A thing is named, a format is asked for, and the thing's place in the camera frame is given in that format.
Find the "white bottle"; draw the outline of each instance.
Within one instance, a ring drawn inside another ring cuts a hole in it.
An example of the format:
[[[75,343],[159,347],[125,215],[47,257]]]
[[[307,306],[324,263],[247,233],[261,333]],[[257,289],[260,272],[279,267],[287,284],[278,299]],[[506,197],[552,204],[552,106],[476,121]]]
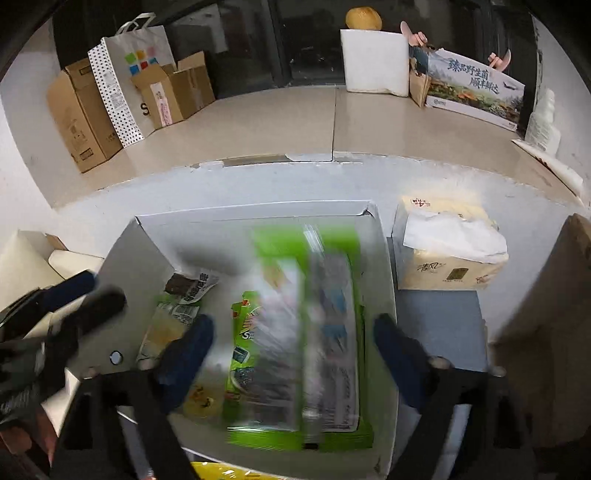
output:
[[[530,116],[530,122],[525,132],[525,141],[551,157],[556,157],[560,143],[560,131],[553,125],[553,122],[554,92],[546,89]]]

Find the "paper tissue package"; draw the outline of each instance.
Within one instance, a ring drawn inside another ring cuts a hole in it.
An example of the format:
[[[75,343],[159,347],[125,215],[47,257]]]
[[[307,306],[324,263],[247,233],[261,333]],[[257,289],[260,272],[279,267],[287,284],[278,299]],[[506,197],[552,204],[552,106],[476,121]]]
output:
[[[392,238],[400,290],[484,288],[509,260],[486,212],[453,200],[403,197]]]

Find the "snack package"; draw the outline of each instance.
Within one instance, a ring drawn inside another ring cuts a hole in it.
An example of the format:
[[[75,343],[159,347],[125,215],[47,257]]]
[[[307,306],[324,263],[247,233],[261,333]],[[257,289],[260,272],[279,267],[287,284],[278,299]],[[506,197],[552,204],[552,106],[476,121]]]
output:
[[[230,442],[371,447],[356,232],[265,228],[254,244],[256,290],[232,306],[235,349],[223,408]]]
[[[184,335],[199,314],[201,299],[220,280],[218,274],[205,269],[195,276],[173,274],[158,296],[158,306],[139,349],[137,364],[140,368],[152,368],[166,346]],[[187,417],[198,420],[219,412],[220,403],[195,382],[181,409]]]
[[[287,480],[282,476],[253,472],[227,463],[191,462],[191,465],[202,480]]]

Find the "shopping bag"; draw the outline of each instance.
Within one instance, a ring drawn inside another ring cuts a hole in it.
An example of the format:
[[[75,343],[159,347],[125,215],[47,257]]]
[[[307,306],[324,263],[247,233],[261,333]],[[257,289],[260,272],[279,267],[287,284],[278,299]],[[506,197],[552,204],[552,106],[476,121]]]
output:
[[[150,112],[131,77],[151,63],[174,64],[164,27],[148,27],[155,17],[154,13],[138,15],[88,52],[100,96],[124,147],[154,131]],[[141,19],[145,22],[140,27]]]

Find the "open box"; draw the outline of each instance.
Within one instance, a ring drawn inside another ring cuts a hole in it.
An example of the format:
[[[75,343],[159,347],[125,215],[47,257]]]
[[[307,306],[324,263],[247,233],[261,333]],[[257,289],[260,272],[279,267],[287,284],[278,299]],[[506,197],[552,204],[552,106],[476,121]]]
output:
[[[180,414],[169,418],[181,444],[212,460],[275,475],[308,479],[384,478],[389,471],[398,395],[372,334],[380,313],[395,317],[394,286],[386,239],[376,206],[365,200],[266,203],[139,216],[114,244],[99,272],[99,284],[117,285],[127,296],[126,313],[85,342],[70,366],[81,377],[88,368],[101,373],[134,367],[144,334],[172,273],[188,275],[200,267],[224,275],[203,299],[201,312],[215,320],[216,337],[199,383],[223,389],[232,358],[232,303],[241,299],[245,279],[256,261],[250,231],[262,225],[347,225],[358,233],[362,274],[358,289],[364,305],[369,421],[374,446],[349,452],[283,452],[227,443],[227,431],[197,424]],[[119,351],[114,366],[109,355]]]

